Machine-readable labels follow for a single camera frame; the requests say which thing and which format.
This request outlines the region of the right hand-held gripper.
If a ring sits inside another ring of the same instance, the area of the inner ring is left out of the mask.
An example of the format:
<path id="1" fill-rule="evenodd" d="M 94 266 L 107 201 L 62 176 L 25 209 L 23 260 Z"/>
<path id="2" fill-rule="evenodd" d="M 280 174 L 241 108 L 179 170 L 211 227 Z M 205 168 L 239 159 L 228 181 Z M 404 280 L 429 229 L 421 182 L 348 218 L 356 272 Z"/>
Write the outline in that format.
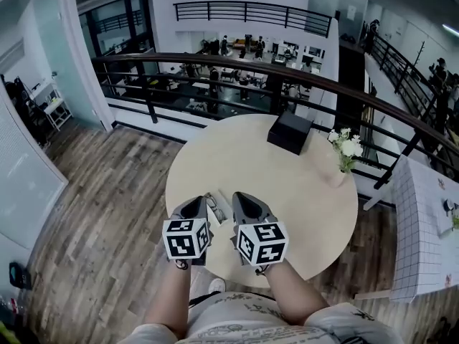
<path id="1" fill-rule="evenodd" d="M 269 267 L 280 263 L 288 249 L 289 236 L 285 224 L 270 207 L 248 193 L 232 196 L 234 236 L 231 241 L 239 253 L 241 265 Z"/>

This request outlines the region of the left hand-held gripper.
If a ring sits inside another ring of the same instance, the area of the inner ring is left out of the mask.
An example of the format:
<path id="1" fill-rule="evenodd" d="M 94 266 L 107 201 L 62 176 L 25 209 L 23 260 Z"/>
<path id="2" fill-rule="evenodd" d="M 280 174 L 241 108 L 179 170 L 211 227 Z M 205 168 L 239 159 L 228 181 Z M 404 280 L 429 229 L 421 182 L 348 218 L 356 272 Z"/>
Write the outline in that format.
<path id="1" fill-rule="evenodd" d="M 204 196 L 180 204 L 163 223 L 167 257 L 175 262 L 190 260 L 192 265 L 205 266 L 212 237 Z"/>

